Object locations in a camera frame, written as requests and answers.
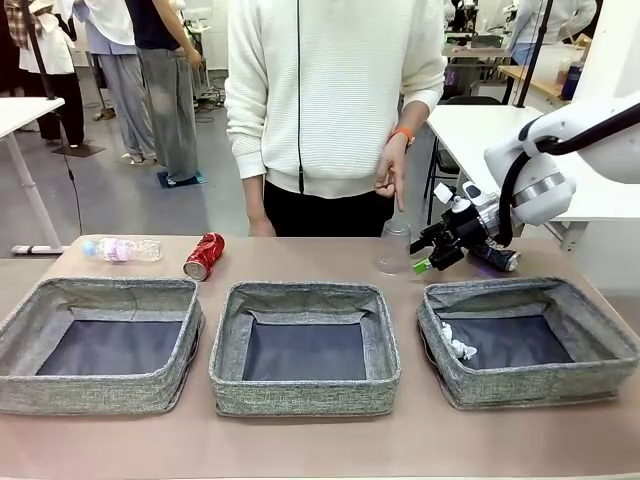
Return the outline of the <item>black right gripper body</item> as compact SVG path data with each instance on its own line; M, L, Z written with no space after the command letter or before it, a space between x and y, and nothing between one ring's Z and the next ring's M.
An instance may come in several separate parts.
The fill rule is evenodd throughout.
M471 248L495 238L495 203L471 205L455 212L453 208L442 214L445 226L443 242L447 247Z

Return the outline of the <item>person's right hand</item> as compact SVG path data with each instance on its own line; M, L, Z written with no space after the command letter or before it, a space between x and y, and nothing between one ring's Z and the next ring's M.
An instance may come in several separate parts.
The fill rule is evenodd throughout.
M275 237L275 229L264 211L251 213L249 219L249 234L252 237Z

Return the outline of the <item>person's left hand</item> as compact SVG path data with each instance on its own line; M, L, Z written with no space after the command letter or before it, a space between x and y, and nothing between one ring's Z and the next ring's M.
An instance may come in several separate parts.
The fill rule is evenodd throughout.
M404 131L397 132L385 145L375 176L374 191L383 197L394 197L397 209L405 210L407 150L411 138Z

